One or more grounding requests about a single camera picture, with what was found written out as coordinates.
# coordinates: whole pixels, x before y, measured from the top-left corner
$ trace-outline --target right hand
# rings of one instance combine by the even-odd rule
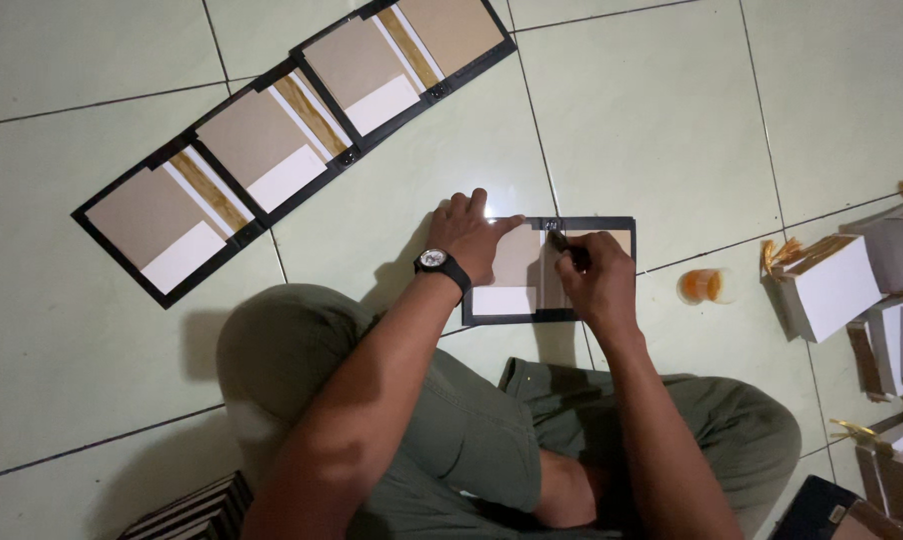
[[[602,230],[568,239],[588,250],[591,264],[580,270],[568,251],[555,263],[565,294],[578,316],[599,338],[634,338],[641,333],[635,316],[635,261],[618,240]]]

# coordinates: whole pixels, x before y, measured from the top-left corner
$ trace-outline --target leg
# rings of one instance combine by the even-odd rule
[[[314,285],[273,287],[231,315],[218,342],[219,378],[253,485],[372,320],[357,302]],[[436,350],[398,456],[367,507],[390,534],[414,531],[435,508],[459,516],[457,528],[486,527],[448,485],[530,511],[540,474],[528,407]],[[401,496],[409,489],[419,505]]]
[[[746,536],[768,517],[798,462],[801,434],[792,413],[761,390],[719,377],[663,377],[678,411],[709,460]],[[622,428],[611,375],[513,359],[505,391],[526,402],[542,448],[606,469],[605,527],[636,527]]]

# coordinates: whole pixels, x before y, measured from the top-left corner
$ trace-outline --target man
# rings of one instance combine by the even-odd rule
[[[512,358],[499,389],[435,348],[523,222],[489,224],[486,197],[435,210],[424,271],[380,320],[295,284],[230,316],[218,369],[257,484],[242,537],[754,534],[794,470],[798,426],[742,382],[655,372],[635,264],[610,234],[570,240],[588,268],[556,264],[610,374]]]

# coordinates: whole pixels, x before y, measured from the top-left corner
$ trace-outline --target plastic cup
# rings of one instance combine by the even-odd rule
[[[678,293],[689,304],[708,300],[731,304],[738,299],[735,275],[730,268],[691,270],[678,280]]]

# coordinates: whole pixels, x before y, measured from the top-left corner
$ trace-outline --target glue brush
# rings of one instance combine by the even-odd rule
[[[575,268],[578,270],[585,270],[592,265],[592,259],[589,257],[588,250],[573,246],[565,234],[557,230],[550,230],[548,232],[548,242],[558,253],[571,252],[571,262],[574,263]]]

